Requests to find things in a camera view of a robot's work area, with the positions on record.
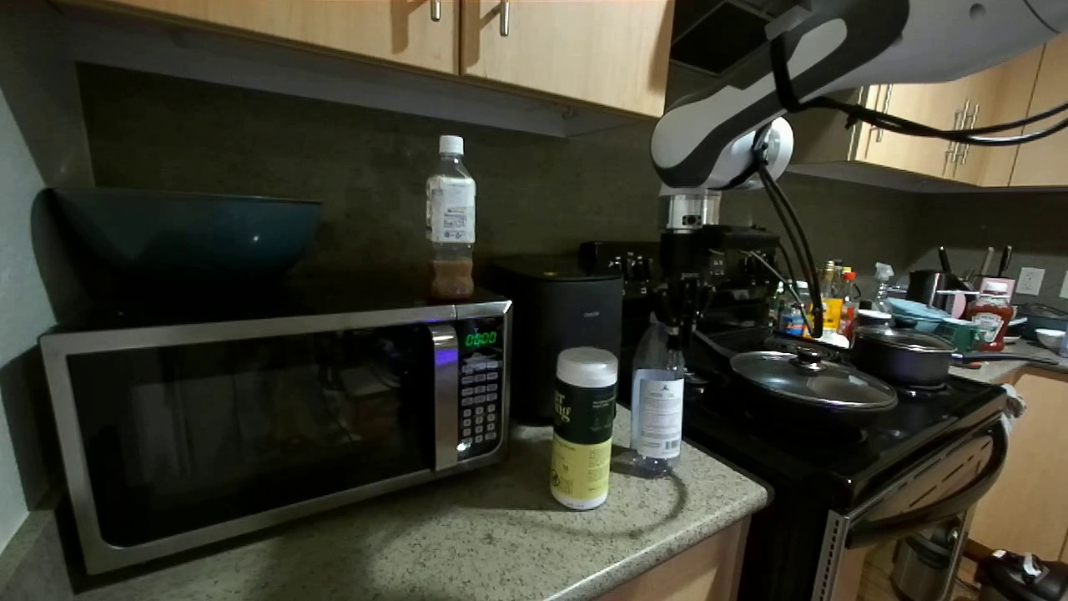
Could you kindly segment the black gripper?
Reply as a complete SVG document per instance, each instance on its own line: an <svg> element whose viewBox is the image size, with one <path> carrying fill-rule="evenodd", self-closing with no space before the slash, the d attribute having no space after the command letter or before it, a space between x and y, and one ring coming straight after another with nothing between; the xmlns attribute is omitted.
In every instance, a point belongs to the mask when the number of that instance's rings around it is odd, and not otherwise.
<svg viewBox="0 0 1068 601"><path fill-rule="evenodd" d="M763 226L703 224L662 238L662 308L672 318L761 318L782 270Z"/></svg>

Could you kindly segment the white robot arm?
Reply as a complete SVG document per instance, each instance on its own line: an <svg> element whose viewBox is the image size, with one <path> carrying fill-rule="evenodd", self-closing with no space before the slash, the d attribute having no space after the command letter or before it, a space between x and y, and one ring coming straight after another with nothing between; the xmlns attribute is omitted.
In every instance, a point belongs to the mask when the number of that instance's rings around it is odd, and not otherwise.
<svg viewBox="0 0 1068 601"><path fill-rule="evenodd" d="M652 163L669 192L732 192L779 177L787 155L772 142L792 135L787 114L841 110L905 139L974 149L1015 149L1006 124L931 127L841 104L867 85L941 85L987 71L1068 28L1068 0L805 0L782 13L763 39L669 106L652 135Z"/></svg>

